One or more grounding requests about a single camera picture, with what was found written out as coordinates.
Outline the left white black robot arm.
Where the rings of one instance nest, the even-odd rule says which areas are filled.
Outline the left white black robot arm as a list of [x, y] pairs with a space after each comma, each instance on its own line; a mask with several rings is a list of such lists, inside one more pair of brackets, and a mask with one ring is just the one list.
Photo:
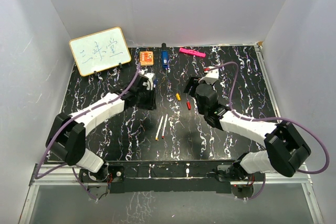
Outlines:
[[86, 148], [86, 137], [101, 123], [128, 108], [154, 110], [155, 80], [155, 74], [140, 71], [127, 87], [118, 87], [89, 107], [70, 115], [58, 114], [46, 147], [68, 166], [80, 166], [96, 181], [104, 181], [109, 173], [107, 163]]

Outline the yellow pen cap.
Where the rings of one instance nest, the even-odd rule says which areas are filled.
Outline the yellow pen cap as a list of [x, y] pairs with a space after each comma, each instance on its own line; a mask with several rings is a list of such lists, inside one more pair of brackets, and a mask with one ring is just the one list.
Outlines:
[[180, 97], [180, 95], [177, 93], [176, 95], [176, 99], [178, 100], [178, 101], [180, 101], [181, 100], [181, 97]]

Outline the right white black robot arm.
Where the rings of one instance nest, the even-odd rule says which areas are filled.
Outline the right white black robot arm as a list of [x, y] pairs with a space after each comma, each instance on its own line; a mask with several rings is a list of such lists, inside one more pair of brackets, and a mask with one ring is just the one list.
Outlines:
[[287, 121], [279, 123], [245, 121], [218, 101], [211, 84], [200, 77], [189, 77], [184, 92], [196, 101], [197, 110], [213, 128], [248, 138], [265, 150], [241, 154], [219, 176], [247, 180], [254, 173], [278, 172], [292, 177], [311, 154], [303, 137]]

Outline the white pen yellow tip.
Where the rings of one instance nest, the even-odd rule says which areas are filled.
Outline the white pen yellow tip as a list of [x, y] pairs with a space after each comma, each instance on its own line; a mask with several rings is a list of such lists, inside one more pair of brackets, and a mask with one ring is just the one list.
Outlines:
[[162, 127], [162, 123], [163, 123], [163, 116], [161, 116], [160, 123], [159, 123], [158, 129], [157, 129], [156, 135], [155, 135], [155, 140], [156, 141], [159, 140], [159, 133], [160, 133], [160, 130], [161, 130], [161, 127]]

